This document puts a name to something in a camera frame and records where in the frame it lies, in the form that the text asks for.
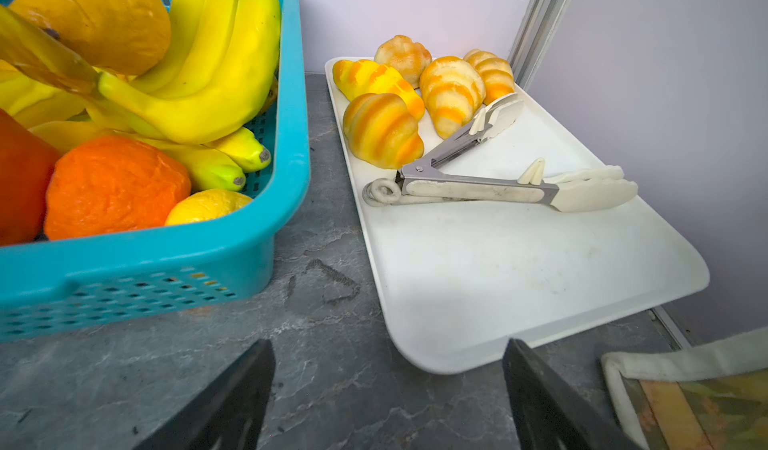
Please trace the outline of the cream canvas tote bag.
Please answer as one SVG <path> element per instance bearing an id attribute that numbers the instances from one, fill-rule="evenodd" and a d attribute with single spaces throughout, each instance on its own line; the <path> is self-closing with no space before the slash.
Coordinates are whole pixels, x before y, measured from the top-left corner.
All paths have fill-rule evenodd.
<path id="1" fill-rule="evenodd" d="M 767 331 L 668 353 L 602 356 L 623 432 L 644 449 L 764 449 Z"/>

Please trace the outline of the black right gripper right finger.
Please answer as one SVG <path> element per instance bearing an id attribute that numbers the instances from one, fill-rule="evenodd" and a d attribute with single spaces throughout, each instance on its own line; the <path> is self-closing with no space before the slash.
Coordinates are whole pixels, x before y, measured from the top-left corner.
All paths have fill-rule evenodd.
<path id="1" fill-rule="evenodd" d="M 502 367 L 522 449 L 637 449 L 524 341 L 508 341 Z"/>

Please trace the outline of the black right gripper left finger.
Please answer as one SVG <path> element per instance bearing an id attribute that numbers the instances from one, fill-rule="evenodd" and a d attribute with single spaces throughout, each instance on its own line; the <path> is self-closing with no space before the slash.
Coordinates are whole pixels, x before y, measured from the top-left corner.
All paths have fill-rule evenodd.
<path id="1" fill-rule="evenodd" d="M 260 339 L 138 449 L 255 449 L 276 367 L 272 342 Z"/>

